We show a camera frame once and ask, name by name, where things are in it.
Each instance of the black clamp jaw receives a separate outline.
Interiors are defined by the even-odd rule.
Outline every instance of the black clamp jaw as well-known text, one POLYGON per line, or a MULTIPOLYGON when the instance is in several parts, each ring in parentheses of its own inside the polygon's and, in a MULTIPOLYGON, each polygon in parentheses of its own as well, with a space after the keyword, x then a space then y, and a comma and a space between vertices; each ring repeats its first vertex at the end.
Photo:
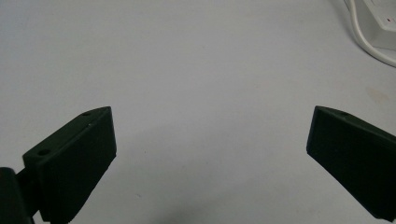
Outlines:
POLYGON ((0 223, 70 222, 116 157, 111 108, 87 111, 23 155, 15 175, 0 168, 0 223))
POLYGON ((396 137, 346 112, 317 106, 308 154, 374 217, 396 217, 396 137))

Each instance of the white electrical outlet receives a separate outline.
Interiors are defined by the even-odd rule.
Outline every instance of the white electrical outlet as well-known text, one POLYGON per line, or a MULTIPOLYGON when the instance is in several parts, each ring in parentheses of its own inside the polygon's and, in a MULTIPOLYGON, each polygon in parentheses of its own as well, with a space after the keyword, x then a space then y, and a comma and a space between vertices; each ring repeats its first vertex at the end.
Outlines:
POLYGON ((374 47, 396 50, 396 0, 355 0, 359 26, 374 47))

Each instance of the small hole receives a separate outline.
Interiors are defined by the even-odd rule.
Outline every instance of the small hole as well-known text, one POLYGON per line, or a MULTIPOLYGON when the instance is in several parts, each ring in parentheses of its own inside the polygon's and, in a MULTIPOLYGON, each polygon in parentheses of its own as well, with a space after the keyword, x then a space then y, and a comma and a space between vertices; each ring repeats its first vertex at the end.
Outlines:
POLYGON ((46 156, 46 155, 50 154, 50 150, 47 148, 44 148, 44 149, 40 150, 37 154, 39 156, 46 156))

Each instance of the white cable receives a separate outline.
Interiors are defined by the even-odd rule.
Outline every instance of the white cable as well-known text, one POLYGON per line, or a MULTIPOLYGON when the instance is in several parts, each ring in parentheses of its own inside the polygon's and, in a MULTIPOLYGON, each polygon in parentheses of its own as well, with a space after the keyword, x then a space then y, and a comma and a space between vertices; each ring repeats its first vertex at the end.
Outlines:
POLYGON ((355 0, 349 0, 349 4, 350 4, 350 16, 352 19, 353 32, 355 33, 355 36, 358 39, 358 44, 361 46, 362 49, 364 49, 374 58, 390 66, 396 67, 396 61, 394 59, 390 58, 388 55, 379 52, 366 40, 366 38, 364 38, 361 28, 359 27, 358 13, 356 12, 355 0))

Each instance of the white surface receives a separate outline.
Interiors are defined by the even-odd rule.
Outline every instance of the white surface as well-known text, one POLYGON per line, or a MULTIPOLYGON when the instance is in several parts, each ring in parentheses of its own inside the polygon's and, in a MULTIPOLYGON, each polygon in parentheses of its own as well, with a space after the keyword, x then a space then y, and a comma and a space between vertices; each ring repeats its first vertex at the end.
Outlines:
MULTIPOLYGON (((346 0, 346 4, 348 8, 351 8, 349 1, 346 0)), ((396 50, 396 1, 361 0, 354 2, 356 3, 359 26, 367 41, 374 47, 396 50)))
POLYGON ((0 0, 0 163, 111 105, 72 223, 386 223, 305 153, 315 105, 396 134, 396 70, 350 31, 342 0, 0 0))

